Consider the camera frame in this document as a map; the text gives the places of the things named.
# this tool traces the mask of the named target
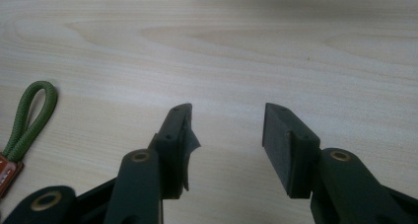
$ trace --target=tag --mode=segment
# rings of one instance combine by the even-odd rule
[[[0,197],[3,198],[15,178],[24,168],[22,162],[14,163],[7,160],[0,154]]]

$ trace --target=wooden surface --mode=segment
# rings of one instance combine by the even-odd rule
[[[267,102],[418,197],[418,0],[0,0],[0,148],[36,80],[59,102],[3,218],[42,187],[115,177],[183,103],[202,147],[166,223],[314,223],[261,147]]]

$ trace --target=green cord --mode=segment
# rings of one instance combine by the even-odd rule
[[[45,102],[35,121],[27,128],[31,103],[34,100],[36,93],[41,89],[45,90]],[[3,156],[12,162],[22,160],[31,144],[52,116],[57,98],[58,96],[55,88],[49,82],[37,81],[28,86],[19,102],[12,134],[3,151]]]

